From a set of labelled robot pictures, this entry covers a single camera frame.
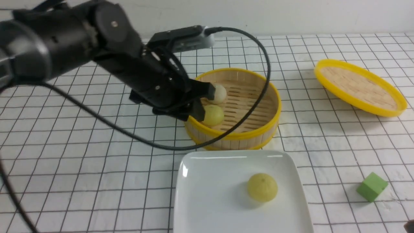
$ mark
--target green cube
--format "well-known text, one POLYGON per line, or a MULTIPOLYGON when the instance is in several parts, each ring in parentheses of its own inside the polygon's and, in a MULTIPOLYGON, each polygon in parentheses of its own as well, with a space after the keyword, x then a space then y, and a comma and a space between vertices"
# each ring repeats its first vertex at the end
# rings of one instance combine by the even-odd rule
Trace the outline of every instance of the green cube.
POLYGON ((371 174, 365 178, 356 191, 367 201, 374 202, 387 186, 388 183, 385 180, 377 174, 371 172, 371 174))

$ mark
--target bamboo steamer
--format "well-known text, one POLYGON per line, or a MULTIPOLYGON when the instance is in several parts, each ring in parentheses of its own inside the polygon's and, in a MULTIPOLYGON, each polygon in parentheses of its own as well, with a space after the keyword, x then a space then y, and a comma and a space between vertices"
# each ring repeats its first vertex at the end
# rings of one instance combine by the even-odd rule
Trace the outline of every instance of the bamboo steamer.
MULTIPOLYGON (((224 121, 208 127, 189 117, 184 123, 190 138, 200 144, 211 140, 234 126, 257 100, 265 84, 265 77, 248 70, 224 68, 212 70, 197 77, 202 82, 219 83, 226 88, 226 100, 219 104, 224 110, 224 121)), ((202 99, 203 105, 211 104, 202 99)), ((272 83, 253 113, 233 133, 206 146, 208 150, 256 150, 266 145, 276 133, 282 102, 272 83)))

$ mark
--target white plate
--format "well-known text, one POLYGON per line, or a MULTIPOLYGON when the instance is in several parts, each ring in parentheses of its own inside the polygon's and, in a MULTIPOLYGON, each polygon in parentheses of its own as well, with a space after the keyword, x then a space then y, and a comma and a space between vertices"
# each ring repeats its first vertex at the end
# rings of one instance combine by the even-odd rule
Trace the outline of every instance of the white plate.
POLYGON ((178 172, 174 205, 177 233, 313 233, 299 174, 279 151, 201 151, 187 154, 178 172), (260 204, 246 190, 255 173, 276 180, 275 199, 260 204))

